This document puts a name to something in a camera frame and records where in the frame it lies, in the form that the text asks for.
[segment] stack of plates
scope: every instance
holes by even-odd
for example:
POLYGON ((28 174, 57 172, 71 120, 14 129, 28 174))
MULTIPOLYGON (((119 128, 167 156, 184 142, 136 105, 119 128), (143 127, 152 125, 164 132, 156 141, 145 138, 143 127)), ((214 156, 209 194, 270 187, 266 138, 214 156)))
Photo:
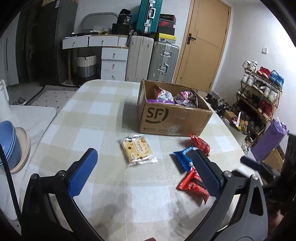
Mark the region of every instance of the stack of plates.
POLYGON ((16 135, 20 141, 22 158, 21 158, 20 162, 15 166, 15 168, 10 169, 11 173, 15 173, 15 172, 18 172, 19 170, 21 170, 30 155, 30 139, 29 139, 26 131, 21 127, 16 127, 15 131, 16 131, 16 135))
POLYGON ((21 160, 21 148, 13 124, 6 120, 0 123, 0 143, 3 148, 9 169, 15 168, 21 160))

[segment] beige plate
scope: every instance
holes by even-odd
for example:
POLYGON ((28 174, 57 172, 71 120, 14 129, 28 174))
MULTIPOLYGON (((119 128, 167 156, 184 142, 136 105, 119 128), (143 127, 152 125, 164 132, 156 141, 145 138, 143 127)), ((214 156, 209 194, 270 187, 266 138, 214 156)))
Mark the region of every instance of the beige plate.
POLYGON ((11 173, 18 172, 19 170, 22 169, 26 161, 28 160, 28 157, 30 155, 30 139, 26 133, 26 131, 21 128, 21 127, 16 127, 15 128, 17 138, 19 139, 20 142, 20 148, 22 152, 22 159, 20 162, 16 165, 15 168, 10 170, 11 173))

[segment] door lock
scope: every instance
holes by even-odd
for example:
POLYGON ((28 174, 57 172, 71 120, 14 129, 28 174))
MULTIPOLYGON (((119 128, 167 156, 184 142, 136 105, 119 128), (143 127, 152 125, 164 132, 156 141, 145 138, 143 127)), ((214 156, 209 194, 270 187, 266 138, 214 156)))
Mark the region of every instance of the door lock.
POLYGON ((192 40, 192 39, 193 39, 193 40, 196 40, 196 38, 193 38, 193 37, 192 37, 192 34, 189 34, 189 35, 188 35, 188 39, 187 39, 187 44, 190 44, 190 40, 192 40))

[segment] wooden door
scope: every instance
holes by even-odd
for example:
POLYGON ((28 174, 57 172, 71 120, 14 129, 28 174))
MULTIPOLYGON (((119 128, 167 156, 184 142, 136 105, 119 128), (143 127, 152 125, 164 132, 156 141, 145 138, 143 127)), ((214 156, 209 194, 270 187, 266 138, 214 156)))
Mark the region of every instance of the wooden door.
POLYGON ((208 92, 222 58, 230 20, 230 7, 219 0, 195 0, 187 43, 176 84, 208 92))

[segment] blue gripper pad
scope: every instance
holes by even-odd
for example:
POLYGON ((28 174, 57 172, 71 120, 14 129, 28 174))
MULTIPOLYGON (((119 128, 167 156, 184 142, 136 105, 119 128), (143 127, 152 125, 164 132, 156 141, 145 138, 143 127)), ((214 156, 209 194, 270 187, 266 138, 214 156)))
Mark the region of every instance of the blue gripper pad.
POLYGON ((260 171, 261 170, 261 165, 259 162, 247 157, 247 156, 242 156, 240 159, 241 163, 245 164, 249 168, 252 168, 255 171, 260 171))
POLYGON ((87 179, 98 162, 98 152, 95 149, 89 151, 88 155, 80 159, 80 165, 69 179, 68 193, 71 198, 81 193, 87 179))
POLYGON ((209 194, 216 198, 220 197, 220 182, 198 151, 193 153, 192 163, 209 194))

